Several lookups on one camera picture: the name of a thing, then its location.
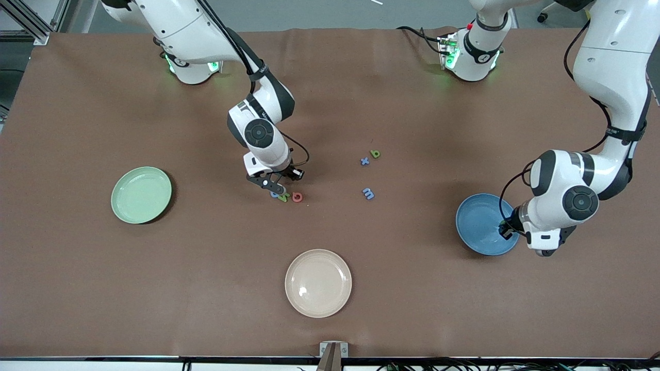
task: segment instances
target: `metal clamp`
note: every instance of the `metal clamp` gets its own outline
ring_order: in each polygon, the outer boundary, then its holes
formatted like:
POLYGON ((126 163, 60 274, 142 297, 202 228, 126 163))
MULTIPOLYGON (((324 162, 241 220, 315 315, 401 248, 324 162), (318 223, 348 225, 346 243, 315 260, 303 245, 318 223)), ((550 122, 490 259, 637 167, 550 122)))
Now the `metal clamp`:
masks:
POLYGON ((341 359, 348 357, 345 341, 324 341, 319 344, 321 361, 316 371, 341 371, 341 359))

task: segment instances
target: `gray floor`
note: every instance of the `gray floor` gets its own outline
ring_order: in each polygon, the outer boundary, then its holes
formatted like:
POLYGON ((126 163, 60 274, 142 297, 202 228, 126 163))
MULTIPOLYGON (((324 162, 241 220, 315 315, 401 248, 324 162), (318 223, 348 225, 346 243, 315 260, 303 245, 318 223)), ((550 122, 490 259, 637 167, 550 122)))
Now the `gray floor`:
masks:
MULTIPOLYGON (((467 0, 209 0, 223 21, 239 32, 278 31, 290 28, 437 28, 465 26, 474 18, 467 0)), ((551 0, 515 10, 520 28, 582 27, 583 11, 559 8, 544 23, 537 22, 541 9, 551 0)), ((69 32, 131 33, 146 32, 141 28, 116 22, 106 14, 99 0, 79 0, 71 9, 73 20, 69 32)), ((24 69, 32 45, 0 42, 0 69, 24 69)), ((660 47, 651 56, 649 76, 660 86, 660 47)), ((20 82, 20 74, 0 72, 0 104, 11 107, 20 82)))

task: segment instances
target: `blue bowl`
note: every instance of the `blue bowl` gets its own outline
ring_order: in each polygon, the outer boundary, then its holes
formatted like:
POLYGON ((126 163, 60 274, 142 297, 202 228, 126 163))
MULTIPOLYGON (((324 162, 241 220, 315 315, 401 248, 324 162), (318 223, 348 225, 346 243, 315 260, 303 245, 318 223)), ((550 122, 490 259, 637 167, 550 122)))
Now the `blue bowl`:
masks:
MULTIPOLYGON (((516 242, 518 233, 509 240, 500 236, 502 215, 499 206, 500 198, 489 193, 478 193, 466 198, 456 212, 456 229, 463 242, 472 250, 489 256, 502 255, 509 252, 516 242)), ((513 207, 502 200, 502 210, 505 216, 511 215, 513 207)))

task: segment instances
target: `plate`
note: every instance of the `plate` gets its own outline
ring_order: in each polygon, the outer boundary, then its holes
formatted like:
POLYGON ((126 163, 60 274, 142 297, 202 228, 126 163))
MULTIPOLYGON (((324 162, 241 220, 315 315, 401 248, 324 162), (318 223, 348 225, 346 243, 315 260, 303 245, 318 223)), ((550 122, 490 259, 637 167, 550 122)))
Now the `plate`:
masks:
MULTIPOLYGON (((483 255, 502 255, 518 242, 518 233, 509 240, 500 235, 502 215, 499 202, 500 198, 495 195, 478 193, 466 198, 456 212, 459 236, 468 247, 483 255)), ((509 216, 513 207, 502 200, 502 211, 509 216)))
POLYGON ((352 279, 346 262, 323 249, 298 255, 286 271, 284 289, 291 305, 311 318, 337 313, 348 301, 352 279))
POLYGON ((119 179, 110 197, 117 218, 131 224, 155 219, 170 203, 172 183, 161 169, 144 166, 119 179))

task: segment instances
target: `green plate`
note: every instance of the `green plate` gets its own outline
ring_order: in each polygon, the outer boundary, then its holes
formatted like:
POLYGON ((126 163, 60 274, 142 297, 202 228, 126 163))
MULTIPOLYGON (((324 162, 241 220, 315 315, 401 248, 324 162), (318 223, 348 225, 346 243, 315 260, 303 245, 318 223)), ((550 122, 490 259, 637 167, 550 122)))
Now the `green plate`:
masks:
POLYGON ((161 169, 144 166, 129 171, 112 190, 110 204, 117 218, 141 224, 160 215, 172 198, 172 183, 161 169))

